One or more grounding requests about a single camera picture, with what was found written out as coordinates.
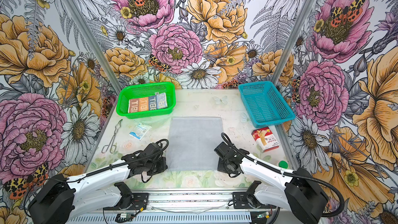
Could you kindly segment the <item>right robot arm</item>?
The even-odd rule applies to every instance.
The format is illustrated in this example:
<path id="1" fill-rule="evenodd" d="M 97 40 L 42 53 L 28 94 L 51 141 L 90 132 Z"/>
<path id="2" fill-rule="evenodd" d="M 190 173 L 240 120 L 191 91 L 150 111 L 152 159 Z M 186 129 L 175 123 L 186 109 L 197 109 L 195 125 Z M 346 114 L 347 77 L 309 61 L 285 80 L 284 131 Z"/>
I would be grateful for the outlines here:
<path id="1" fill-rule="evenodd" d="M 246 192 L 247 202 L 254 208 L 261 205 L 284 208 L 304 224 L 317 224 L 321 218 L 335 217 L 345 209 L 343 195 L 305 169 L 277 167 L 231 143 L 219 144 L 215 153 L 228 174 L 256 178 Z"/>

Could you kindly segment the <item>plain grey towel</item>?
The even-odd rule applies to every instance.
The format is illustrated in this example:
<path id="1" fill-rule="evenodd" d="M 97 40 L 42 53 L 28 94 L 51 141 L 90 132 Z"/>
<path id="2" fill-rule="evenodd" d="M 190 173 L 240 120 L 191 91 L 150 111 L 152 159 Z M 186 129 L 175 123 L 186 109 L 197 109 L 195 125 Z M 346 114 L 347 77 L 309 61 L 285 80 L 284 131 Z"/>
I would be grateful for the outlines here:
<path id="1" fill-rule="evenodd" d="M 219 117 L 174 117 L 166 149 L 168 170 L 215 171 L 218 155 L 214 149 L 221 143 L 222 119 Z"/>

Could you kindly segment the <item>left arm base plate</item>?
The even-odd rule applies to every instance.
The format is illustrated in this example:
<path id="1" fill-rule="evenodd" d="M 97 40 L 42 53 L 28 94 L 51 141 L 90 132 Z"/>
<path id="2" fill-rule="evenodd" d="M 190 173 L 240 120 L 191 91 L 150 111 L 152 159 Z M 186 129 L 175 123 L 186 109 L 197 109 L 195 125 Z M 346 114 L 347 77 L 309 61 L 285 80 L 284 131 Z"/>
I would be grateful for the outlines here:
<path id="1" fill-rule="evenodd" d="M 148 204 L 148 193 L 132 193 L 130 196 L 123 196 L 116 206 L 106 207 L 106 211 L 138 211 L 146 209 Z"/>

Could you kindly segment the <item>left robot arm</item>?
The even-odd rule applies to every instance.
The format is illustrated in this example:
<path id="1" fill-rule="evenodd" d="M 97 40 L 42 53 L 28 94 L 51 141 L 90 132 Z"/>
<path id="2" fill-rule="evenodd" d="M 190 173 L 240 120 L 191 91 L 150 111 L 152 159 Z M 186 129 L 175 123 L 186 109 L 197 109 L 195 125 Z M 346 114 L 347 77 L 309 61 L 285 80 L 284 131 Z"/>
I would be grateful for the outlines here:
<path id="1" fill-rule="evenodd" d="M 144 172 L 149 176 L 164 172 L 167 164 L 163 153 L 168 146 L 169 141 L 162 139 L 95 171 L 47 179 L 28 205 L 33 223 L 65 224 L 97 209 L 131 208 L 135 200 L 126 180 Z"/>

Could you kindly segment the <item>grey blue towel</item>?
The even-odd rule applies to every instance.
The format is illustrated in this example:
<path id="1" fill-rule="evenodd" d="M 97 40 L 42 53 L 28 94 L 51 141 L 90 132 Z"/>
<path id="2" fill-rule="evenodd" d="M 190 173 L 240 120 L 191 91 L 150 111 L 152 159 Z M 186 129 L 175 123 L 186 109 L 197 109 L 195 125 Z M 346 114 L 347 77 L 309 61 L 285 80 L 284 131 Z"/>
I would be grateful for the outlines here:
<path id="1" fill-rule="evenodd" d="M 155 95 L 140 97 L 129 100 L 128 113 L 147 112 L 167 108 L 166 93 L 156 93 Z"/>

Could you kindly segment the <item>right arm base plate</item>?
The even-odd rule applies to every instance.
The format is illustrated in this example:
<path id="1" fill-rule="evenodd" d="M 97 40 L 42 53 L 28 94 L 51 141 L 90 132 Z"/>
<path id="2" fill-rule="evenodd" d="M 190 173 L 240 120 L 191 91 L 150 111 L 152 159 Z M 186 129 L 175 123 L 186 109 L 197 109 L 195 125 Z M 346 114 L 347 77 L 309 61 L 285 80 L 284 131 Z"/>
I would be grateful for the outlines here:
<path id="1" fill-rule="evenodd" d="M 269 204 L 262 204 L 255 200 L 254 197 L 248 196 L 246 192 L 233 192 L 232 200 L 228 203 L 234 209 L 272 209 L 275 206 Z"/>

